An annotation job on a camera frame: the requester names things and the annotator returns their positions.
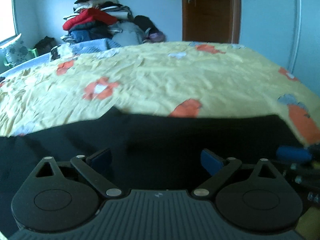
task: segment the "pile of clothes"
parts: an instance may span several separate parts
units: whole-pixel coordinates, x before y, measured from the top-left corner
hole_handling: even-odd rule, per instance
[[[118,0],[77,0],[74,13],[65,16],[61,39],[76,44],[97,39],[112,39],[120,46],[165,41],[165,35],[145,16],[132,16],[128,6]]]

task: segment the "wooden door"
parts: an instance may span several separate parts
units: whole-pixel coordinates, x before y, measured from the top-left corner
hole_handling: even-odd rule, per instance
[[[240,0],[182,0],[183,40],[238,43]]]

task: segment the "blue cylindrical object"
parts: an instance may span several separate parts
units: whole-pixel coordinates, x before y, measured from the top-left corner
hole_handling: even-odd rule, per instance
[[[313,158],[308,150],[290,146],[280,146],[276,152],[276,156],[280,161],[299,164],[308,163]]]

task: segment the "red clothing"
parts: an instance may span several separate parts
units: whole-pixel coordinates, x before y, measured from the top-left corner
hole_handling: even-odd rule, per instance
[[[115,24],[118,19],[96,8],[84,9],[80,15],[67,20],[63,25],[65,31],[70,30],[74,25],[85,24],[92,21],[104,22],[107,25]]]

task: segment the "yellow bedsheet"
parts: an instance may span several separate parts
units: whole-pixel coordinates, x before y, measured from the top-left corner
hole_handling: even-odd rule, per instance
[[[211,45],[225,54],[168,42],[24,70],[0,88],[0,136],[96,119],[116,106],[129,113],[198,118],[277,114],[305,145],[320,141],[318,96],[251,49]],[[179,52],[186,56],[168,56]]]

